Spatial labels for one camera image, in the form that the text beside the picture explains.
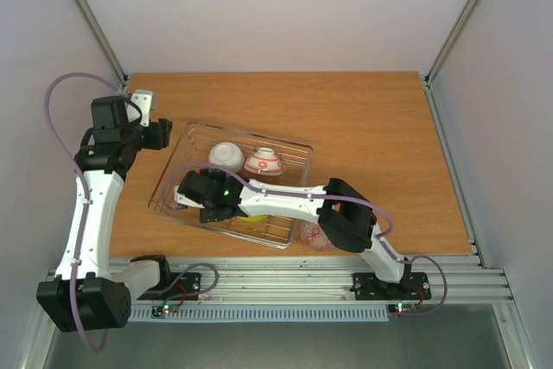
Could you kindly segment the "plain white bowl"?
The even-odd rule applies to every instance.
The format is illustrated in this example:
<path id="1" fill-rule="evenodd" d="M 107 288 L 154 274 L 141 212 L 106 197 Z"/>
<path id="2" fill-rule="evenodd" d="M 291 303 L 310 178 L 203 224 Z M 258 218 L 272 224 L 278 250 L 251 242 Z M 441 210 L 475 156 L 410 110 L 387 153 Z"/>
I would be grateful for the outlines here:
<path id="1" fill-rule="evenodd" d="M 242 150 L 234 143 L 222 142 L 214 145 L 209 152 L 208 161 L 238 173 L 244 166 Z"/>

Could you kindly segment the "green and white bowl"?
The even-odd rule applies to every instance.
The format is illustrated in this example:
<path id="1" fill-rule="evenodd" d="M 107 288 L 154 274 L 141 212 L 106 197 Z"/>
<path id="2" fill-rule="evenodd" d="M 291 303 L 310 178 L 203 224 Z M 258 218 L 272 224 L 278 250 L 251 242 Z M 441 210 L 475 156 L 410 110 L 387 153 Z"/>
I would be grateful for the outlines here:
<path id="1" fill-rule="evenodd" d="M 240 219 L 244 222 L 262 222 L 267 218 L 268 218 L 267 214 L 259 214 L 259 215 L 251 215 L 251 216 L 245 216 L 245 215 L 237 216 L 237 219 Z"/>

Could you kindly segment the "red floral pattern bowl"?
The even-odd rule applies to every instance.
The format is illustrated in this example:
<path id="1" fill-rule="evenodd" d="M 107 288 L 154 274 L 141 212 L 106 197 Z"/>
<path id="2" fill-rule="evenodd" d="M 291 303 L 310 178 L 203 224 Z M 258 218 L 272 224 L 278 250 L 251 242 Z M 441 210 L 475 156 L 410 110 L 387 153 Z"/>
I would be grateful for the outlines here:
<path id="1" fill-rule="evenodd" d="M 244 169 L 256 175 L 280 175 L 283 163 L 272 148 L 258 147 L 245 159 Z"/>

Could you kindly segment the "red geometric pattern bowl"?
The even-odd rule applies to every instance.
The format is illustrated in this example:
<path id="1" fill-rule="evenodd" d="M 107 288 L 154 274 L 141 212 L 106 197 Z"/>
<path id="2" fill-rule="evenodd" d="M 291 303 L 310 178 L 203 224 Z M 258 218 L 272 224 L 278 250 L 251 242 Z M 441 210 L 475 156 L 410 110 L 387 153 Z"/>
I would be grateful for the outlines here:
<path id="1" fill-rule="evenodd" d="M 323 230 L 315 223 L 302 221 L 299 231 L 302 242 L 315 251 L 331 251 L 334 245 Z"/>

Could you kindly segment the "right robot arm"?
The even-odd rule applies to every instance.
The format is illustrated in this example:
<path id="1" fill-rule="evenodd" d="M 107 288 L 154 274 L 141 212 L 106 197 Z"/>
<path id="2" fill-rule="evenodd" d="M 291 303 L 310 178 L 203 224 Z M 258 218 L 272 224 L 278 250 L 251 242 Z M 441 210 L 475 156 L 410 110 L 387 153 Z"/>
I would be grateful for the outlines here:
<path id="1" fill-rule="evenodd" d="M 380 229 L 378 207 L 341 179 L 332 178 L 321 186 L 288 187 L 204 168 L 184 175 L 174 200 L 198 207 L 202 223 L 269 215 L 316 224 L 334 247 L 357 253 L 370 265 L 386 295 L 401 296 L 412 285 L 410 266 Z"/>

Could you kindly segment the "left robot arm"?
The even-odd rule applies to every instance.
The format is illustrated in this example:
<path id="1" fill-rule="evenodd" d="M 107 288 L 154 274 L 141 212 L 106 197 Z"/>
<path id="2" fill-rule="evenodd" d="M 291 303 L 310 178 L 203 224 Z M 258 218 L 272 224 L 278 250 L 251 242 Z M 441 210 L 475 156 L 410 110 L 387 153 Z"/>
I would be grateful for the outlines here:
<path id="1" fill-rule="evenodd" d="M 149 292 L 168 296 L 174 277 L 162 254 L 133 258 L 118 273 L 109 270 L 111 231 L 126 176 L 140 150 L 168 147 L 172 124 L 149 115 L 154 93 L 110 96 L 91 104 L 92 127 L 74 161 L 78 167 L 73 221 L 54 278 L 38 285 L 36 299 L 63 333 L 79 328 L 121 328 L 133 301 Z"/>

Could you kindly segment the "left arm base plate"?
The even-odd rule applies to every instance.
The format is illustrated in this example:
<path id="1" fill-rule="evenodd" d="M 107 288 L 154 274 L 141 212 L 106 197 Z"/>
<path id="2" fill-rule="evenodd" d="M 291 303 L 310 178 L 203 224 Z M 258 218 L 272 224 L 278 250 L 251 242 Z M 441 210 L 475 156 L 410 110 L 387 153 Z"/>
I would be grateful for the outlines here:
<path id="1" fill-rule="evenodd" d="M 179 281 L 168 291 L 161 294 L 146 293 L 141 295 L 139 301 L 164 301 L 168 298 L 175 297 L 177 300 L 181 300 L 183 295 L 187 294 L 185 300 L 192 301 L 197 300 L 198 292 L 201 289 L 201 274 L 199 272 L 188 272 L 184 274 Z"/>

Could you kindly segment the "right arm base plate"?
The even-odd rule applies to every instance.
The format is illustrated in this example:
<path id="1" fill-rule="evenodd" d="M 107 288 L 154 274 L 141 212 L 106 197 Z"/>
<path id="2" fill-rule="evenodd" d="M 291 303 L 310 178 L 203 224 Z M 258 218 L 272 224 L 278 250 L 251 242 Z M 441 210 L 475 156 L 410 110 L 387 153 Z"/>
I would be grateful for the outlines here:
<path id="1" fill-rule="evenodd" d="M 426 301 L 432 298 L 428 276 L 422 272 L 411 273 L 400 283 L 380 281 L 372 272 L 354 273 L 350 290 L 359 301 Z"/>

